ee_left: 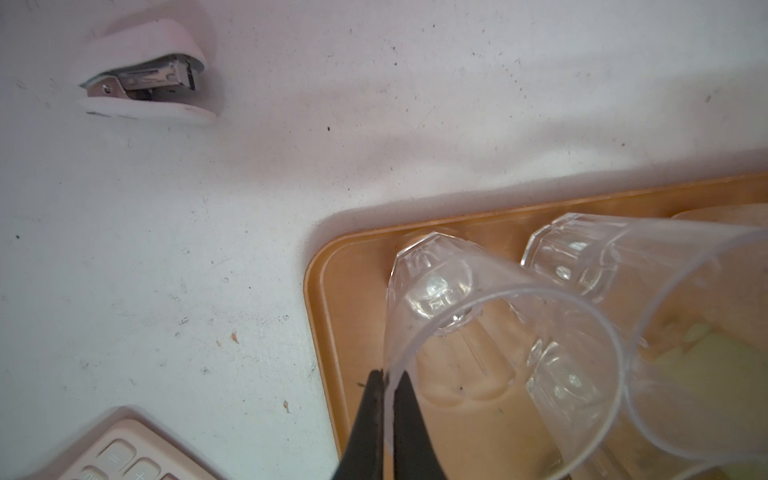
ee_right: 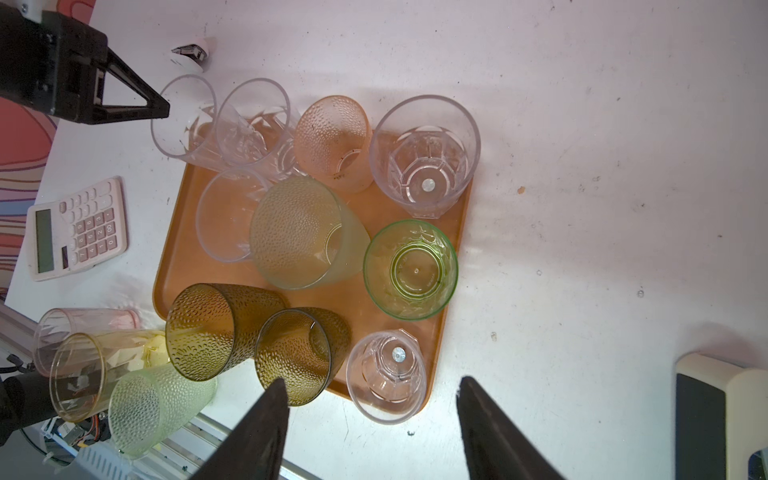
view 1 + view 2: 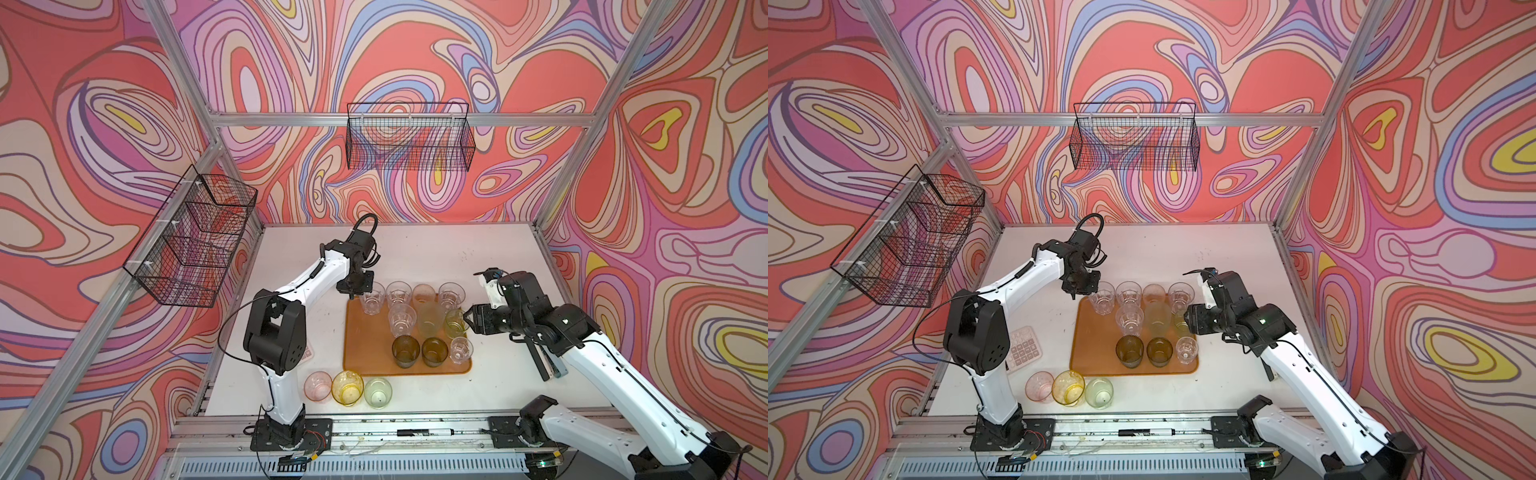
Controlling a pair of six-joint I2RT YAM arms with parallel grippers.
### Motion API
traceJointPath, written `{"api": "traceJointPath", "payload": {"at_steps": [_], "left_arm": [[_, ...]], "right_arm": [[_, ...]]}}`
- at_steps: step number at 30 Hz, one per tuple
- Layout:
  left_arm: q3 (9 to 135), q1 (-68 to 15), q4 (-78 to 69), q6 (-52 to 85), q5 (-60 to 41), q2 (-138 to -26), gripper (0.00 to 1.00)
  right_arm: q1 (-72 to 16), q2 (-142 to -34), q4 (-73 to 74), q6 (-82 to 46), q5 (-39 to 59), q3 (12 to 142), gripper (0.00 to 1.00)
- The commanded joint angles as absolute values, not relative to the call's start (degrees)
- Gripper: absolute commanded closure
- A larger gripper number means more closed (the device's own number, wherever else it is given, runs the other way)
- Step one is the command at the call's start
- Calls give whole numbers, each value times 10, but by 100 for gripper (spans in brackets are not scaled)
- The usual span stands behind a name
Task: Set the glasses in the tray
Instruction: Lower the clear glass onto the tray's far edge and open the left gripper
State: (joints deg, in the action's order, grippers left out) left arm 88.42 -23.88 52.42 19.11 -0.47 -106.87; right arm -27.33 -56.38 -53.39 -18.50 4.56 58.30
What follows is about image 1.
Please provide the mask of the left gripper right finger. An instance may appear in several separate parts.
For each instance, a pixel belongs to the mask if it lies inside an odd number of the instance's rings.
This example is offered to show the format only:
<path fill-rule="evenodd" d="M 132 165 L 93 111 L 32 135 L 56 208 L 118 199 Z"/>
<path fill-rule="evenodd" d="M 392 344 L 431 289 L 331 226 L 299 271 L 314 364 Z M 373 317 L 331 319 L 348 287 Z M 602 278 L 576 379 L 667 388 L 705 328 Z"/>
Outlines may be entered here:
<path fill-rule="evenodd" d="M 402 375 L 395 390 L 393 413 L 394 478 L 446 480 L 407 372 Z"/>

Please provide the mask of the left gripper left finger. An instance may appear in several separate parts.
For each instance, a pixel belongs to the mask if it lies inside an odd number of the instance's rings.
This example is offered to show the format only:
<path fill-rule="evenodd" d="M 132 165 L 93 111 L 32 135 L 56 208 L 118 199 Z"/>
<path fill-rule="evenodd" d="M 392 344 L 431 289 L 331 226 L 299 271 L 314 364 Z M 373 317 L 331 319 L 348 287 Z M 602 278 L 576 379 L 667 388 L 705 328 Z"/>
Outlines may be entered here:
<path fill-rule="evenodd" d="M 370 372 L 348 443 L 332 480 L 382 480 L 384 375 Z"/>

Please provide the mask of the clear stemmed glass front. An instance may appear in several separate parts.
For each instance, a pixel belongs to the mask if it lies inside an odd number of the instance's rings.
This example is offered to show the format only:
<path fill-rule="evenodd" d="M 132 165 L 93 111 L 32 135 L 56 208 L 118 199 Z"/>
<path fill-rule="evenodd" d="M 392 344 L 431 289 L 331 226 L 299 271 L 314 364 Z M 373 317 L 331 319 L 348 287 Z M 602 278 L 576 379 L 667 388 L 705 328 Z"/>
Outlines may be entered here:
<path fill-rule="evenodd" d="M 409 379 L 452 479 L 562 479 L 596 451 L 625 382 L 591 302 L 479 245 L 433 232 L 400 250 L 386 294 L 384 440 Z"/>

